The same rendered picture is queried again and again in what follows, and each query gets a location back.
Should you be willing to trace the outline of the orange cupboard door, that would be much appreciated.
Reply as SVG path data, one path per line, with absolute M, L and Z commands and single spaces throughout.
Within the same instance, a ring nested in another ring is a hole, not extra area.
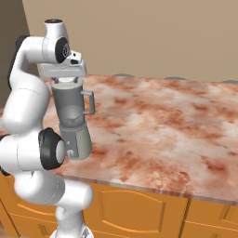
M 49 238 L 57 228 L 56 207 L 31 204 L 19 198 L 12 176 L 0 174 L 0 198 L 20 235 Z
M 179 238 L 188 200 L 177 196 L 90 183 L 83 212 L 95 238 Z

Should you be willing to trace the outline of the orange drawer front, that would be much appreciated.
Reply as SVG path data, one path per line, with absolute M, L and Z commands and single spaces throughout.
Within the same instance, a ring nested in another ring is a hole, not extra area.
M 238 230 L 186 221 L 181 238 L 238 238 Z
M 198 224 L 238 230 L 238 205 L 192 200 L 186 220 Z

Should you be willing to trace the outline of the grey blender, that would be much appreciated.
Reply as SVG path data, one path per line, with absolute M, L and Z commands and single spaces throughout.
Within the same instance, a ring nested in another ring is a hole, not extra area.
M 82 79 L 70 83 L 53 82 L 51 89 L 66 155 L 74 160 L 84 160 L 92 151 L 86 116 L 95 113 L 94 93 L 84 91 Z

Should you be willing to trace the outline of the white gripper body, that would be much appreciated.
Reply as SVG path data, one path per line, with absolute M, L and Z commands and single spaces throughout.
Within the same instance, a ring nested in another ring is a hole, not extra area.
M 82 60 L 66 59 L 60 64 L 42 63 L 41 74 L 46 78 L 84 77 L 86 66 Z

